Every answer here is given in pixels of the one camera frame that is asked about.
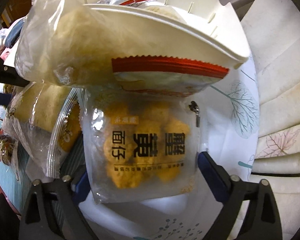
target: snack bag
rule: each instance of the snack bag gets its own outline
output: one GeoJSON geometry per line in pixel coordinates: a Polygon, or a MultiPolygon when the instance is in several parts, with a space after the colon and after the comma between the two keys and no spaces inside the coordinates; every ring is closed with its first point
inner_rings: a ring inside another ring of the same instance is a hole
{"type": "Polygon", "coordinates": [[[84,98],[83,138],[96,201],[126,202],[192,189],[199,128],[187,100],[100,89],[84,98]]]}
{"type": "Polygon", "coordinates": [[[14,170],[19,180],[18,140],[0,128],[0,162],[14,170]]]}
{"type": "Polygon", "coordinates": [[[0,128],[0,162],[7,166],[11,166],[11,158],[15,149],[18,148],[18,141],[8,135],[0,128]]]}
{"type": "Polygon", "coordinates": [[[21,31],[15,65],[20,76],[35,82],[158,88],[187,96],[221,80],[241,61],[184,23],[174,8],[37,0],[21,31]]]}
{"type": "Polygon", "coordinates": [[[76,89],[33,82],[19,90],[9,106],[8,123],[47,177],[58,178],[81,132],[75,97],[76,89]]]}

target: red sealed edge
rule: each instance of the red sealed edge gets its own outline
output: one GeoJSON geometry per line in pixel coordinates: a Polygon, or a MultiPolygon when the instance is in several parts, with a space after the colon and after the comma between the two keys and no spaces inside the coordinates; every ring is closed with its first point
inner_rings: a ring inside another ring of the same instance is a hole
{"type": "Polygon", "coordinates": [[[224,78],[229,69],[199,60],[162,56],[136,56],[112,59],[113,73],[172,72],[214,78],[224,78]]]}

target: wooden furniture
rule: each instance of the wooden furniture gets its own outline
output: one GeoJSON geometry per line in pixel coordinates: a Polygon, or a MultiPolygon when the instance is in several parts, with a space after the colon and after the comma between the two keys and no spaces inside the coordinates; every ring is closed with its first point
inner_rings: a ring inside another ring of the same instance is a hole
{"type": "Polygon", "coordinates": [[[9,27],[15,20],[26,16],[31,8],[31,0],[9,0],[2,18],[9,27]]]}

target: pink cloth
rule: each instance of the pink cloth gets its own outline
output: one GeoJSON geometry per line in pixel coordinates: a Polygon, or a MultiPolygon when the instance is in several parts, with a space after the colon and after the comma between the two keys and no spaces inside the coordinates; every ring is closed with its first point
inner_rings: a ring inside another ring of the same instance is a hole
{"type": "Polygon", "coordinates": [[[3,61],[5,61],[7,59],[7,57],[9,56],[10,51],[11,51],[11,49],[5,48],[4,51],[0,55],[0,58],[2,58],[3,61]]]}

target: black clamp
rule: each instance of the black clamp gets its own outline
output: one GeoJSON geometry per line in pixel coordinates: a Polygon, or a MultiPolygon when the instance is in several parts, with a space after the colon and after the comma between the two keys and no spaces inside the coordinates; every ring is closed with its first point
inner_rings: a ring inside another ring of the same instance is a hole
{"type": "Polygon", "coordinates": [[[226,240],[234,226],[242,202],[250,200],[237,240],[282,240],[279,211],[266,179],[259,183],[242,181],[217,165],[207,152],[198,156],[198,167],[223,208],[203,240],[226,240]]]}
{"type": "MultiPolygon", "coordinates": [[[[216,201],[224,205],[203,240],[226,240],[245,200],[250,203],[237,240],[282,240],[279,212],[267,180],[251,183],[230,176],[207,152],[198,155],[198,168],[216,201]]],[[[20,223],[19,240],[64,239],[51,201],[59,201],[75,239],[98,240],[78,208],[89,192],[85,165],[77,169],[73,179],[66,175],[46,184],[35,180],[20,223]]]]}

